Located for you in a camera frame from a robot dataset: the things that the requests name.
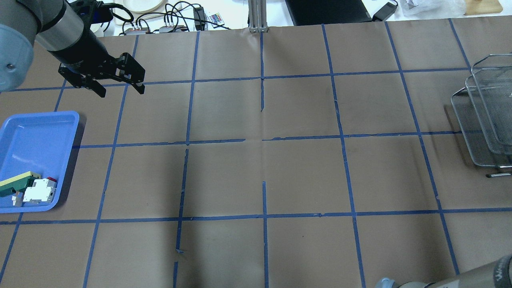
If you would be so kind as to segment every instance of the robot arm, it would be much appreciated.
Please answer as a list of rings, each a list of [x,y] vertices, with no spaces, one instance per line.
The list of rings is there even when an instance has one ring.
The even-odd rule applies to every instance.
[[[131,84],[144,93],[145,70],[129,54],[109,55],[90,30],[92,23],[112,20],[111,4],[95,0],[1,0],[0,91],[15,89],[25,80],[37,41],[62,65],[58,72],[74,87],[105,97],[98,79]]]

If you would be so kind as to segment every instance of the blue tray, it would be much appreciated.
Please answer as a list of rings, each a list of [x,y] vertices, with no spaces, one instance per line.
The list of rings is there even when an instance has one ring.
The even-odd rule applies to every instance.
[[[0,213],[47,211],[57,204],[78,122],[75,111],[17,114],[5,120],[0,130],[0,180],[32,171],[57,179],[57,188],[49,203],[15,207],[10,196],[0,197]]]

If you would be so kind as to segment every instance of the white toy piece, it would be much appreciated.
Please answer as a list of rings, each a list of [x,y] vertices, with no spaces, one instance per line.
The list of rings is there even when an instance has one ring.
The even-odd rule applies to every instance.
[[[25,190],[23,202],[51,202],[55,194],[56,186],[57,183],[50,179],[36,179],[32,187],[28,187]]]
[[[16,194],[12,195],[12,205],[21,207],[23,202],[23,192],[17,191]]]

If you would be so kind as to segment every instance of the table surface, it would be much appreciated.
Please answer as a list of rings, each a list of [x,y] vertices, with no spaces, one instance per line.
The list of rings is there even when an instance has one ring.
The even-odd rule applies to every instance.
[[[512,251],[512,179],[471,163],[450,96],[471,63],[512,50],[510,27],[104,37],[146,68],[144,95],[106,81],[106,98],[36,45],[0,119],[87,122],[66,202],[0,215],[2,287],[373,287],[497,260]]]

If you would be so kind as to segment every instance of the wire basket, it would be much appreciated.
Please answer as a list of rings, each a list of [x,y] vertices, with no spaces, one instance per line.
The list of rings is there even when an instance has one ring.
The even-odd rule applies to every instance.
[[[451,99],[471,159],[482,167],[512,168],[512,54],[489,55],[471,73]]]

